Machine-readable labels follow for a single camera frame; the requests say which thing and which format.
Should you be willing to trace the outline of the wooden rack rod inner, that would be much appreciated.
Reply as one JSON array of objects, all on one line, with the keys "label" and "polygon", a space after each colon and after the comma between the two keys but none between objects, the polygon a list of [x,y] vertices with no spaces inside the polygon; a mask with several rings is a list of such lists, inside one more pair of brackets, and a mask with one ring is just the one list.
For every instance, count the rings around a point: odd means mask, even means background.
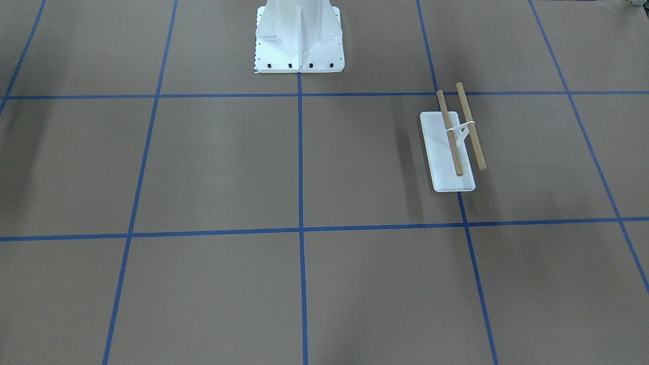
[{"label": "wooden rack rod inner", "polygon": [[447,103],[445,102],[444,93],[442,90],[436,90],[436,96],[438,99],[438,104],[440,107],[441,116],[443,118],[444,126],[446,129],[446,135],[448,139],[448,145],[452,156],[454,170],[456,171],[456,176],[463,176],[463,167],[461,165],[461,159],[459,157],[459,151],[457,149],[456,138],[454,131],[452,131],[452,123],[450,114],[448,111]]}]

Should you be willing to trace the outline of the wooden rack rod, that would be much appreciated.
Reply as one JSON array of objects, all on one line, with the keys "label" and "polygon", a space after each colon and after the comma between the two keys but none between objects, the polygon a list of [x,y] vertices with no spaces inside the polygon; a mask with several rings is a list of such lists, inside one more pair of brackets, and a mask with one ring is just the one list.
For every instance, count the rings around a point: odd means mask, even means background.
[{"label": "wooden rack rod", "polygon": [[452,156],[454,170],[456,171],[456,176],[463,176],[463,167],[461,165],[461,159],[459,157],[459,151],[457,149],[456,138],[454,131],[452,131],[452,123],[450,114],[448,111],[447,103],[445,102],[444,93],[442,90],[436,90],[436,96],[438,99],[438,104],[440,107],[441,116],[443,118],[444,126],[446,129],[446,135],[448,139],[448,145]]},{"label": "wooden rack rod", "polygon": [[471,143],[473,146],[474,153],[476,155],[477,159],[477,165],[479,170],[484,171],[487,169],[487,165],[485,163],[485,157],[484,157],[484,152],[482,150],[481,142],[479,139],[479,136],[477,134],[477,128],[475,125],[475,120],[472,115],[471,108],[468,103],[468,98],[466,96],[466,92],[464,90],[464,86],[462,82],[457,82],[456,83],[456,89],[457,89],[457,95],[459,97],[459,101],[461,104],[462,112],[464,115],[464,119],[466,122],[466,126],[468,127],[468,134],[471,139]]}]

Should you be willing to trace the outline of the wooden rack rod outer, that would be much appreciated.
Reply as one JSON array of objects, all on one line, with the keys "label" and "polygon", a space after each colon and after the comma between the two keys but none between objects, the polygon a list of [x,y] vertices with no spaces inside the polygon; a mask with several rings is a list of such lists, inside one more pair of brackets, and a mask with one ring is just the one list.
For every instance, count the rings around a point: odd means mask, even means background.
[{"label": "wooden rack rod outer", "polygon": [[462,82],[457,82],[456,83],[456,89],[457,89],[457,95],[459,97],[459,101],[461,104],[462,112],[464,115],[464,119],[466,122],[466,126],[468,127],[468,134],[471,139],[471,143],[473,146],[474,153],[476,155],[477,159],[477,165],[479,170],[484,171],[487,169],[487,165],[485,163],[485,157],[484,157],[484,152],[482,150],[481,142],[479,139],[479,136],[477,134],[477,128],[475,125],[475,120],[472,115],[471,108],[468,103],[468,98],[466,96],[466,92],[464,90],[464,86]]}]

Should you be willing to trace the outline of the white rack base plate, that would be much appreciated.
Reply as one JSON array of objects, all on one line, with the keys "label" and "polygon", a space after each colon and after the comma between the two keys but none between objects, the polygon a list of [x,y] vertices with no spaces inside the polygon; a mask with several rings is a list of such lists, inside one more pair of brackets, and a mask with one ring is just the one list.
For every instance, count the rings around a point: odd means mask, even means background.
[{"label": "white rack base plate", "polygon": [[[456,112],[451,111],[449,114],[453,126],[461,124]],[[441,112],[420,113],[420,126],[434,190],[438,193],[471,192],[475,190],[476,183],[465,142],[458,149],[464,174],[463,176],[456,176]]]}]

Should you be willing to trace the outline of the white rack bracket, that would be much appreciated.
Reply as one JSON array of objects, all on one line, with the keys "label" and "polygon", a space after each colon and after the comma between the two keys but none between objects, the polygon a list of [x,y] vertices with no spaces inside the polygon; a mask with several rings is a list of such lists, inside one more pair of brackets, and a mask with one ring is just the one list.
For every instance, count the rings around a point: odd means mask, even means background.
[{"label": "white rack bracket", "polygon": [[469,121],[469,122],[459,124],[457,126],[453,126],[446,130],[447,132],[450,132],[454,137],[454,141],[458,149],[460,149],[461,146],[464,145],[464,140],[466,139],[466,137],[471,135],[470,127],[473,127],[474,124],[475,121]]}]

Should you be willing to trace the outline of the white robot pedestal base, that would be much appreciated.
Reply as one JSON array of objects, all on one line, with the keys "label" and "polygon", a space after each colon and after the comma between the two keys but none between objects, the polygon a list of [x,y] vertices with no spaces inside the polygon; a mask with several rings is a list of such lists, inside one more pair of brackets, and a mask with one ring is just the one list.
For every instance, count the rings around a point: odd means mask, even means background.
[{"label": "white robot pedestal base", "polygon": [[256,21],[255,72],[345,69],[341,12],[330,1],[268,1]]}]

